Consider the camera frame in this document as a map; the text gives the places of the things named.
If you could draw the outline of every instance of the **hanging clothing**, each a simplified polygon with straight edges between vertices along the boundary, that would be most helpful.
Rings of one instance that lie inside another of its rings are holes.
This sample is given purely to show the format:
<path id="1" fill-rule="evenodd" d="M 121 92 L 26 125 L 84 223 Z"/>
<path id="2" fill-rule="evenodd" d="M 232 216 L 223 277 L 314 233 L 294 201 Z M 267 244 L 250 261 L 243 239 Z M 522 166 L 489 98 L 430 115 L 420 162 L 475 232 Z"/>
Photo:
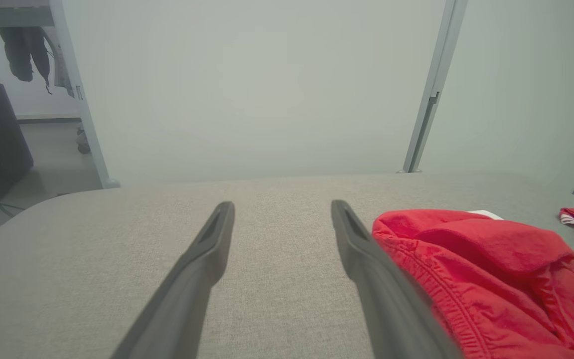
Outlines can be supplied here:
<path id="1" fill-rule="evenodd" d="M 50 60 L 41 27 L 0 27 L 0 35 L 4 40 L 4 50 L 13 75 L 22 81 L 32 81 L 32 56 L 34 66 L 45 80 L 48 90 Z"/>
<path id="2" fill-rule="evenodd" d="M 574 359 L 574 252 L 554 232 L 417 209 L 382 214 L 373 236 L 467 359 Z"/>
<path id="3" fill-rule="evenodd" d="M 46 91 L 50 93 L 50 59 L 45 47 L 47 40 L 54 57 L 54 86 L 65 88 L 68 95 L 75 97 L 55 27 L 0 27 L 0 35 L 13 75 L 22 81 L 32 81 L 32 57 L 34 66 L 46 82 Z"/>

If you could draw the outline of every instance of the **wall baseboard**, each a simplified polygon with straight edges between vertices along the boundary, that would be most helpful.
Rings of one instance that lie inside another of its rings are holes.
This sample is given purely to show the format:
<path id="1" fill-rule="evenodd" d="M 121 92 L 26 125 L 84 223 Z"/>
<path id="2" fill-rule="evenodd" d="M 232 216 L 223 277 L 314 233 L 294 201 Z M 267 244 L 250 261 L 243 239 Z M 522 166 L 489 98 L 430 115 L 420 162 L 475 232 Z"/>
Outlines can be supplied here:
<path id="1" fill-rule="evenodd" d="M 34 115 L 16 115 L 18 120 L 35 120 L 38 118 L 77 118 L 79 114 L 72 112 L 70 114 L 34 114 Z"/>
<path id="2" fill-rule="evenodd" d="M 71 118 L 25 118 L 18 119 L 19 125 L 30 125 L 33 123 L 80 123 L 80 117 Z"/>

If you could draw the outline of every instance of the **floor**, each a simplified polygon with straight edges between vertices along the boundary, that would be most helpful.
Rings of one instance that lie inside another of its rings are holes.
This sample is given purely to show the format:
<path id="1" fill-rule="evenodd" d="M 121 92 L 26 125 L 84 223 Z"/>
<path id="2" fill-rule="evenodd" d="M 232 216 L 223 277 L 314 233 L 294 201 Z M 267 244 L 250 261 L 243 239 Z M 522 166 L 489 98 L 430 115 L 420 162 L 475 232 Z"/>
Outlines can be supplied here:
<path id="1" fill-rule="evenodd" d="M 28 208 L 57 195 L 101 189 L 92 155 L 78 152 L 80 123 L 21 125 L 34 167 L 1 202 Z M 18 209 L 9 209 L 18 213 Z M 0 225 L 9 217 L 0 210 Z"/>

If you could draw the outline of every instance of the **gray table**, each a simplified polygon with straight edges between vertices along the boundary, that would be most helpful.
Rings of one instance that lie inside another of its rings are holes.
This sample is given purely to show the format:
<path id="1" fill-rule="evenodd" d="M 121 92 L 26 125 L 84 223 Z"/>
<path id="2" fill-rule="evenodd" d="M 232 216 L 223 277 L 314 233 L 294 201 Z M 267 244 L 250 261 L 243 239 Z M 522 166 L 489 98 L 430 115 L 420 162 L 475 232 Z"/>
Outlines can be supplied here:
<path id="1" fill-rule="evenodd" d="M 212 289 L 200 358 L 373 357 L 339 260 L 330 202 L 371 226 L 384 211 L 487 209 L 554 230 L 570 193 L 513 175 L 259 179 L 89 191 L 42 202 L 0 228 L 0 358 L 108 358 L 214 206 L 236 222 Z"/>

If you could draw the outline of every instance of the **red shirt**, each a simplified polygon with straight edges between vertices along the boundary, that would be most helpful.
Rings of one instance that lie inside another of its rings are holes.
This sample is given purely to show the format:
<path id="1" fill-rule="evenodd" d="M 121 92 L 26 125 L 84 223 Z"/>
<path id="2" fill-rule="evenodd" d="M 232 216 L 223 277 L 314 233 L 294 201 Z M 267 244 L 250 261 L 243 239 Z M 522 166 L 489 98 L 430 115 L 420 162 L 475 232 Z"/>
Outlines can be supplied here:
<path id="1" fill-rule="evenodd" d="M 574 252 L 555 232 L 416 209 L 382 214 L 373 236 L 467 359 L 574 358 Z"/>

